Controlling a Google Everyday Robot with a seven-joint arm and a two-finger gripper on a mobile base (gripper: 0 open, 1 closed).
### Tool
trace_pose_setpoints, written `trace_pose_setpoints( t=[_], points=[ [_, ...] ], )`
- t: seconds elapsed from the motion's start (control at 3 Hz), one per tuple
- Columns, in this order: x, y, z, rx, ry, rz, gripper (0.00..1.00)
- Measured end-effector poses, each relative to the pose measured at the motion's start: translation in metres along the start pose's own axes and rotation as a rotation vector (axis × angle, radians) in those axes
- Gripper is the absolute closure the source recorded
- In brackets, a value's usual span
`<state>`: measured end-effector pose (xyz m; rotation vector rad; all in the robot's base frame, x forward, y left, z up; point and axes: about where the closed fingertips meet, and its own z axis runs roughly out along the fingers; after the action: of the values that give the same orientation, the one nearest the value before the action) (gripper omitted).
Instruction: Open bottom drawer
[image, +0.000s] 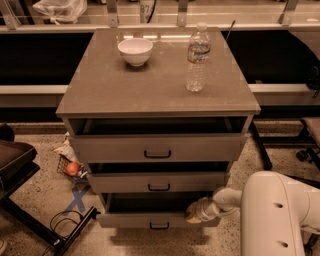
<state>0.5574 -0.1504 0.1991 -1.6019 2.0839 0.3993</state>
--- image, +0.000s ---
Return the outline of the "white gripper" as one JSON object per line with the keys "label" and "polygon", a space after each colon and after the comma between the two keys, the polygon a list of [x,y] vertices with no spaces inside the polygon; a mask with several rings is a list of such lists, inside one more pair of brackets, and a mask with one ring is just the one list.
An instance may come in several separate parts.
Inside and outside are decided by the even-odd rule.
{"label": "white gripper", "polygon": [[204,197],[198,200],[197,206],[192,203],[185,212],[185,220],[191,224],[198,224],[202,222],[208,222],[215,219],[220,214],[220,209],[215,202]]}

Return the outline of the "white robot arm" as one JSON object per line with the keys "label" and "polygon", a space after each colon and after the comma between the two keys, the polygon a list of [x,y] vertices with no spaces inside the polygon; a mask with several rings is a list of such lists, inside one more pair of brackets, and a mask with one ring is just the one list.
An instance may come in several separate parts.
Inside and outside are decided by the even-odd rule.
{"label": "white robot arm", "polygon": [[241,256],[311,256],[320,235],[320,189],[272,172],[252,174],[242,190],[220,188],[192,203],[192,224],[238,216]]}

